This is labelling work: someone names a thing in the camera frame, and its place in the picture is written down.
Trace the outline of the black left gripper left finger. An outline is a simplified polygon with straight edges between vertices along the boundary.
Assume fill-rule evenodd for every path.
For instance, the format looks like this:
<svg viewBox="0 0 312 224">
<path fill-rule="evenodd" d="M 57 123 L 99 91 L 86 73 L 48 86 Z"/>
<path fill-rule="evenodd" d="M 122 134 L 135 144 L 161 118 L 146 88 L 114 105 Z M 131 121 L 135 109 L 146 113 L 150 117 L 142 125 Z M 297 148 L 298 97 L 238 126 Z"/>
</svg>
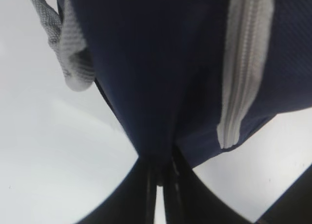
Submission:
<svg viewBox="0 0 312 224">
<path fill-rule="evenodd" d="M 153 224 L 156 205 L 156 175 L 138 159 L 114 192 L 80 224 Z"/>
</svg>

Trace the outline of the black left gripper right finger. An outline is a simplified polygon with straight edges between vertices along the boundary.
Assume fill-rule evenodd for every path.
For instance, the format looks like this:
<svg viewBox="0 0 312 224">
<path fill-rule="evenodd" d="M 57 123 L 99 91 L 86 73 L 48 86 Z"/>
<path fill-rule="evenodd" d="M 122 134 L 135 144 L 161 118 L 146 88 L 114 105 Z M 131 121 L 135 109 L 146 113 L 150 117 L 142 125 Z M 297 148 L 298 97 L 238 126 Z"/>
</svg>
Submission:
<svg viewBox="0 0 312 224">
<path fill-rule="evenodd" d="M 168 224 L 249 224 L 219 199 L 193 172 L 178 148 L 163 171 Z"/>
</svg>

